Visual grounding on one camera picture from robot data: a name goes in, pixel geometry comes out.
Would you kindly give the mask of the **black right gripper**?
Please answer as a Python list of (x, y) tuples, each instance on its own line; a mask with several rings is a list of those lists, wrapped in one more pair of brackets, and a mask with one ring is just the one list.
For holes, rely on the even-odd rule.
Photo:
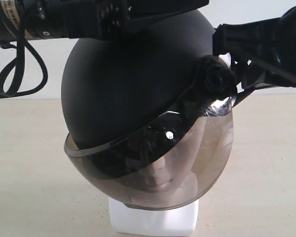
[(111, 40), (208, 4), (207, 0), (66, 0), (64, 25), (72, 39)]

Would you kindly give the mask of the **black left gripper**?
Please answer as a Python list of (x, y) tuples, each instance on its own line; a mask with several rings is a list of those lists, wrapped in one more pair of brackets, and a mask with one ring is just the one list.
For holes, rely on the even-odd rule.
[(276, 72), (247, 59), (233, 60), (236, 85), (241, 84), (233, 107), (255, 90), (296, 87), (296, 5), (281, 17), (245, 24), (220, 24), (213, 34), (213, 54), (267, 56)]

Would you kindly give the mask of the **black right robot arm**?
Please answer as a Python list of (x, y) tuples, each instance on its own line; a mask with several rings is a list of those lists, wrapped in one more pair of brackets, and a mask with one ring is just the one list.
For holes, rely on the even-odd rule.
[[(208, 4), (207, 0), (0, 0), (0, 48), (16, 51), (0, 71), (0, 99), (32, 95), (47, 84), (48, 70), (31, 45), (33, 40), (124, 40)], [(34, 88), (21, 90), (26, 52), (37, 61), (41, 80)]]

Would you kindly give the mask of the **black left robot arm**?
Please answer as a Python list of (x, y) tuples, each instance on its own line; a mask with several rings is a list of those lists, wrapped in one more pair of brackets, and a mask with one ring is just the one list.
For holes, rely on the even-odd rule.
[(281, 17), (222, 24), (213, 34), (213, 54), (237, 62), (243, 89), (296, 88), (296, 6)]

